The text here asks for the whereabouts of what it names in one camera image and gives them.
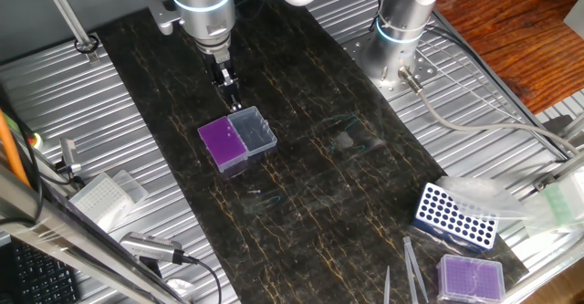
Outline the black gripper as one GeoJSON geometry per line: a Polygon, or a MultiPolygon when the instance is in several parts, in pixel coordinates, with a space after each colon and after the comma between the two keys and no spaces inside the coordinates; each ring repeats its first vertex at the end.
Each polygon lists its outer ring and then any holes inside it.
{"type": "Polygon", "coordinates": [[[240,98],[238,77],[235,74],[228,48],[220,48],[215,51],[203,52],[205,71],[218,94],[228,101],[231,112],[243,108],[240,98]]]}

